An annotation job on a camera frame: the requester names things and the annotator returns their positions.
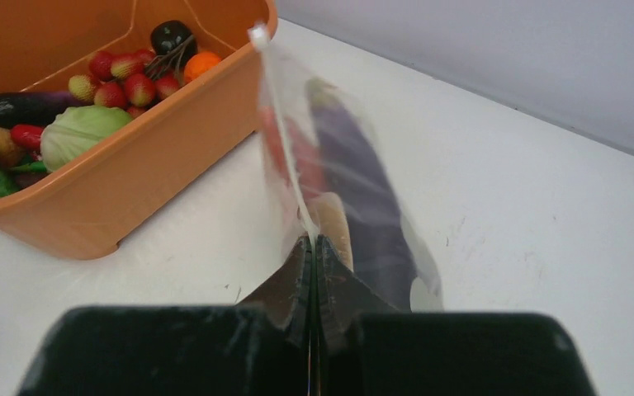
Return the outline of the beige toy bun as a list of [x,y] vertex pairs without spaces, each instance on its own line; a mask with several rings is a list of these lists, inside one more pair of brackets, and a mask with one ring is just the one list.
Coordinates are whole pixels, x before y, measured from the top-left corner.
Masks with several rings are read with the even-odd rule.
[[308,203],[308,211],[319,233],[332,243],[341,263],[353,272],[351,237],[341,198],[334,192],[325,192]]

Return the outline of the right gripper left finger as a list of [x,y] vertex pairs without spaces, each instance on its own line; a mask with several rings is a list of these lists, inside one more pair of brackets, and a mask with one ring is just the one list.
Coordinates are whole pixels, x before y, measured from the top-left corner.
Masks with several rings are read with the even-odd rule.
[[45,334],[20,395],[307,395],[307,238],[236,305],[89,305]]

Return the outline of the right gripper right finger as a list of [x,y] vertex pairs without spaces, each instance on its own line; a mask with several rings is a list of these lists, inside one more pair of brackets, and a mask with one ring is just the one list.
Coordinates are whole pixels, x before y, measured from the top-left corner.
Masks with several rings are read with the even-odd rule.
[[538,313],[415,313],[405,243],[364,247],[356,273],[315,247],[321,395],[593,395],[569,333]]

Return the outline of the toy watermelon slice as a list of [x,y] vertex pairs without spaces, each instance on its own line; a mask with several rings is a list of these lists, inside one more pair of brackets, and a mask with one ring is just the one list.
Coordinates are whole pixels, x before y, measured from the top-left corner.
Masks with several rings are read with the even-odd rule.
[[[269,158],[278,174],[287,180],[287,161],[278,132],[275,113],[271,107],[265,107],[260,110],[260,116]],[[300,183],[300,190],[306,200],[311,200],[329,189],[321,168],[320,150],[307,139],[307,136],[294,120],[287,117],[285,122],[290,138],[288,148],[292,151],[295,159],[295,169]]]

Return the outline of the clear zip top bag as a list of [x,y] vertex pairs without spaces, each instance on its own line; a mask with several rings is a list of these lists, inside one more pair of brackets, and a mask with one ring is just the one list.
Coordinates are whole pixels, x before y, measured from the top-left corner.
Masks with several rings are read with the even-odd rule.
[[325,238],[338,265],[401,311],[440,311],[437,264],[381,162],[371,122],[339,87],[248,31],[263,76],[258,118],[281,252]]

